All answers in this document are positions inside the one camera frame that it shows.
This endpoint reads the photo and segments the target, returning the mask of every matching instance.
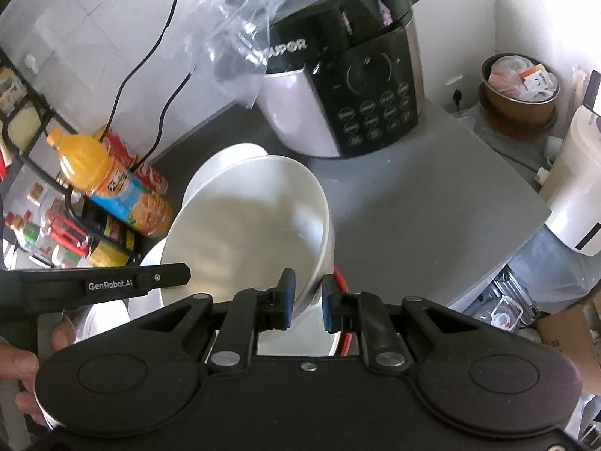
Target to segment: brown pot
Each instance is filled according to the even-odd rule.
[[[492,88],[491,85],[489,85],[488,80],[491,77],[492,65],[499,59],[506,56],[522,56],[523,58],[527,58],[532,61],[534,65],[540,64],[540,61],[537,59],[531,58],[530,56],[525,56],[523,54],[497,54],[496,56],[487,59],[482,65],[482,80],[485,84],[485,96],[488,99],[489,104],[505,117],[527,126],[531,126],[533,129],[537,129],[539,127],[541,129],[547,128],[557,112],[555,109],[555,99],[560,93],[560,85],[557,86],[557,90],[551,98],[535,103],[530,101],[516,100],[515,98],[510,98],[502,93],[499,93],[497,90]],[[550,73],[555,74],[555,77],[559,79],[557,73],[553,71],[550,66],[545,64],[545,68]]]

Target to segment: gray countertop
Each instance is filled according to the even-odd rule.
[[[337,267],[351,291],[374,292],[385,303],[422,295],[465,309],[549,214],[518,173],[431,103],[401,141],[346,160],[295,154],[259,111],[232,107],[156,161],[169,181],[168,201],[179,208],[202,163],[238,142],[312,170],[331,209]]]

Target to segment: supor logo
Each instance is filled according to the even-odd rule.
[[[290,41],[287,44],[280,44],[265,50],[267,58],[281,56],[285,52],[296,52],[307,48],[307,42],[304,39]]]
[[[110,288],[126,288],[133,286],[133,280],[120,280],[120,281],[103,281],[101,283],[94,283],[93,281],[88,283],[88,290],[93,292],[95,290],[106,290]]]

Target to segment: cardboard box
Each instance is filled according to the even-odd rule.
[[[582,393],[601,395],[601,358],[591,331],[601,334],[601,285],[577,304],[536,323],[543,343],[566,355],[578,368]]]

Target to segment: control panel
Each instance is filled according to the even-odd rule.
[[[342,157],[393,144],[418,123],[407,34],[348,49],[311,74]]]

